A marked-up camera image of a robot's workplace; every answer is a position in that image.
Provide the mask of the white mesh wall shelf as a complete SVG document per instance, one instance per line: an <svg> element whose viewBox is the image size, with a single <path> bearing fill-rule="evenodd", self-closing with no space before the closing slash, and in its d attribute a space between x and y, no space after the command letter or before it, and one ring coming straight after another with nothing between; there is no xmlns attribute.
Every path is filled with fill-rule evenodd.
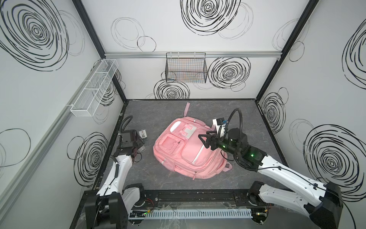
<svg viewBox="0 0 366 229"><path fill-rule="evenodd" d="M96 62L86 85L71 106L73 115L76 117L94 116L117 69L118 63L115 59L102 59Z"/></svg>

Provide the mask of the pink student backpack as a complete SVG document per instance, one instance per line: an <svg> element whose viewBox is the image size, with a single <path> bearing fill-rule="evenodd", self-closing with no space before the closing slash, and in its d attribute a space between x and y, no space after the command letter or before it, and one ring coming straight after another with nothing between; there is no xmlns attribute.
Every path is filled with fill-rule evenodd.
<svg viewBox="0 0 366 229"><path fill-rule="evenodd" d="M233 166L226 159L227 153L205 147L199 138L207 131L216 134L217 122L210 127L201 120L188 117L189 106L187 103L184 116L175 119L155 141L155 158L168 170L192 179L209 179L230 171Z"/></svg>

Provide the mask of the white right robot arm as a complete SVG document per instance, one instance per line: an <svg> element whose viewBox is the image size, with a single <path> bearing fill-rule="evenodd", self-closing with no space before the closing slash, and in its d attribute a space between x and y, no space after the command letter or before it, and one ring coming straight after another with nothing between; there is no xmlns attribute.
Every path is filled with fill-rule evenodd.
<svg viewBox="0 0 366 229"><path fill-rule="evenodd" d="M290 189L275 189L256 181L248 193L253 205L273 203L309 217L321 229L338 228L344 204L337 184L324 184L281 164L263 150L250 145L247 135L238 128L231 129L223 140L217 131L208 131L198 137L206 148L219 148L230 153L239 166L270 177Z"/></svg>

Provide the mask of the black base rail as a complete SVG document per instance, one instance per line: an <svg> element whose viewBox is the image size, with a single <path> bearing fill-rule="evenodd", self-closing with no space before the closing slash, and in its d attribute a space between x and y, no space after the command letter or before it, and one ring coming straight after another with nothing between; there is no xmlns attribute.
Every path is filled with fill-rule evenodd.
<svg viewBox="0 0 366 229"><path fill-rule="evenodd" d="M140 199L132 205L133 210L155 211L168 204L181 203L227 203L230 208L247 207L265 209L270 206L264 202L253 202L247 189L197 189L197 190L142 190Z"/></svg>

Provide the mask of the clear plastic case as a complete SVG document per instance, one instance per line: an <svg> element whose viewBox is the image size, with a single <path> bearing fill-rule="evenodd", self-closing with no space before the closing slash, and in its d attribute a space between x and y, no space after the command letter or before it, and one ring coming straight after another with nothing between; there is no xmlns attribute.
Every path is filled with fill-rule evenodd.
<svg viewBox="0 0 366 229"><path fill-rule="evenodd" d="M139 151L140 153L144 152L145 150L146 150L146 147L145 147L144 145L142 145L142 146L138 149L138 151Z"/></svg>

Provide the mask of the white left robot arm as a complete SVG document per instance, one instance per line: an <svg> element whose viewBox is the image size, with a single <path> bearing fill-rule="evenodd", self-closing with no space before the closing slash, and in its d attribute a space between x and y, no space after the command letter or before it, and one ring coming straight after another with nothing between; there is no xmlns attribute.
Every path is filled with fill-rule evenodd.
<svg viewBox="0 0 366 229"><path fill-rule="evenodd" d="M126 229L128 215L140 200L140 188L124 190L124 184L138 149L144 142L136 130L123 130L116 151L110 155L113 166L101 189L85 203L86 228L88 229Z"/></svg>

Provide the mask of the small white card packet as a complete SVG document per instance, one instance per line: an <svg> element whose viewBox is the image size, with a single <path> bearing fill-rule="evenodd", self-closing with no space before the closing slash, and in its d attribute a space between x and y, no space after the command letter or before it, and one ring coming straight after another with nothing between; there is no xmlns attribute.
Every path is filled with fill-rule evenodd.
<svg viewBox="0 0 366 229"><path fill-rule="evenodd" d="M146 130L140 130L139 131L139 136L143 139L143 140L147 140L148 139L148 136L147 136L147 132Z"/></svg>

